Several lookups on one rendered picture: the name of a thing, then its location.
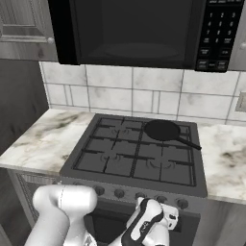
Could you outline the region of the grey wall cupboard door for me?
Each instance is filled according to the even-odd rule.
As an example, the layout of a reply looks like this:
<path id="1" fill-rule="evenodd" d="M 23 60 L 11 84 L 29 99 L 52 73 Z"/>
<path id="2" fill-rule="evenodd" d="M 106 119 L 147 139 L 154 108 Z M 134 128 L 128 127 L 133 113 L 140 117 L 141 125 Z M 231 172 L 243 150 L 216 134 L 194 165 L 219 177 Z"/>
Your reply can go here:
<path id="1" fill-rule="evenodd" d="M 0 59 L 58 60 L 48 0 L 0 0 Z"/>
<path id="2" fill-rule="evenodd" d="M 234 46 L 228 66 L 229 71 L 246 71 L 246 49 L 240 49 L 240 44 L 246 42 L 246 0 L 238 22 Z"/>

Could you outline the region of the grey base cupboard door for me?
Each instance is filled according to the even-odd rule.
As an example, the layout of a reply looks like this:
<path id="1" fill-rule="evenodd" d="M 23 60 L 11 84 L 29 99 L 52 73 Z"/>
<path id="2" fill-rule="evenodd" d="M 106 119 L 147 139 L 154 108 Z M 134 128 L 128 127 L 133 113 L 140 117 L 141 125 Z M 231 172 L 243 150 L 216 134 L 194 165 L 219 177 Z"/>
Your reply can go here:
<path id="1" fill-rule="evenodd" d="M 246 246 L 246 205 L 207 200 L 193 246 Z"/>
<path id="2" fill-rule="evenodd" d="M 28 222 L 30 226 L 33 227 L 38 218 L 38 212 L 33 206 L 35 191 L 43 185 L 56 185 L 60 181 L 60 178 L 57 176 L 10 169 L 8 170 L 8 174 Z"/>

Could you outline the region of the black microwave oven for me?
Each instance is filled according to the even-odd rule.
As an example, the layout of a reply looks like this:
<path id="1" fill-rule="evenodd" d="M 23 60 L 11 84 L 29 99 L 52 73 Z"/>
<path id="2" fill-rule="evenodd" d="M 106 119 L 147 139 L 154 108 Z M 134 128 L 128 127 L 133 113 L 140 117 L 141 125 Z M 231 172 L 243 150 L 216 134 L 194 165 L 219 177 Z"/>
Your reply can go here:
<path id="1" fill-rule="evenodd" d="M 61 64 L 228 70 L 245 0 L 48 0 Z"/>

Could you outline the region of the grey wall socket plate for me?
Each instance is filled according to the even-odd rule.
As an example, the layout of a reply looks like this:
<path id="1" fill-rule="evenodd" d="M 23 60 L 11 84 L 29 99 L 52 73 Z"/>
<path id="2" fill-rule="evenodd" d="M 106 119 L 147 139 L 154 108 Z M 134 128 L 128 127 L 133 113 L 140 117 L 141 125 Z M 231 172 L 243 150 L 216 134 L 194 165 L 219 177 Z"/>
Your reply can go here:
<path id="1" fill-rule="evenodd" d="M 246 92 L 240 92 L 235 107 L 236 111 L 246 112 Z"/>

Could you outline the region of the grey stove with black grates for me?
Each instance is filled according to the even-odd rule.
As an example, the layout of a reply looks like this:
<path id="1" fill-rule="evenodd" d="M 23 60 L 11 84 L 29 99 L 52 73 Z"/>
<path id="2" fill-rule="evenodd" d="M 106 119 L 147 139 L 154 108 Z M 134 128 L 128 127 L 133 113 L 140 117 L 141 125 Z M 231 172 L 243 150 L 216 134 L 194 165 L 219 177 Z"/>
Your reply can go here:
<path id="1" fill-rule="evenodd" d="M 159 195 L 178 211 L 201 216 L 208 197 L 201 150 L 177 140 L 154 140 L 144 133 L 148 118 L 95 114 L 60 171 L 67 185 L 105 189 L 98 205 L 135 206 L 135 194 Z M 195 123 L 171 121 L 181 129 L 180 137 L 200 146 Z M 116 198 L 114 191 L 125 191 Z M 178 199 L 188 207 L 180 209 Z"/>

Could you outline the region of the black oven door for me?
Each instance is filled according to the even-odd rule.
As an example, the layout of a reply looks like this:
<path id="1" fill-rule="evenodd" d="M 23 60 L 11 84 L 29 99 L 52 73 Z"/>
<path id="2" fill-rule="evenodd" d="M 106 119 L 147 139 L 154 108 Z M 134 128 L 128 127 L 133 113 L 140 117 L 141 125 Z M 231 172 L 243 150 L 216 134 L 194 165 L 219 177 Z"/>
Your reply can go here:
<path id="1" fill-rule="evenodd" d="M 135 206 L 106 203 L 85 217 L 88 232 L 99 246 L 108 246 L 126 229 L 126 223 L 135 211 Z M 178 224 L 169 232 L 170 246 L 192 246 L 201 216 L 179 211 Z"/>

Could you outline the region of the black frying pan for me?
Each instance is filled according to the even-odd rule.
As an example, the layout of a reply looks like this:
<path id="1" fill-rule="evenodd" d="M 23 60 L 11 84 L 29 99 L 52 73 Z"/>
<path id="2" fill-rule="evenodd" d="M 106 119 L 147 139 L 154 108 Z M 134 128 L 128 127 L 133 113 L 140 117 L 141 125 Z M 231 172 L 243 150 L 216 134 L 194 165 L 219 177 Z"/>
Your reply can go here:
<path id="1" fill-rule="evenodd" d="M 186 139 L 180 137 L 180 127 L 169 120 L 155 119 L 151 120 L 144 126 L 144 133 L 154 140 L 170 141 L 177 140 L 189 147 L 201 150 L 202 147 Z"/>

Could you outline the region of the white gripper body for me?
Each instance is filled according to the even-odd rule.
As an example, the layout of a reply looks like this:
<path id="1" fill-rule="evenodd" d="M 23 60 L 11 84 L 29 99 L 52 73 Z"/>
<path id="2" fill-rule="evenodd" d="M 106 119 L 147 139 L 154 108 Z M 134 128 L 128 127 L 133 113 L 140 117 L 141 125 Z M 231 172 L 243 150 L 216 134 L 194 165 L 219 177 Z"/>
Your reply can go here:
<path id="1" fill-rule="evenodd" d="M 155 246 L 169 246 L 169 232 L 165 228 L 156 228 Z"/>

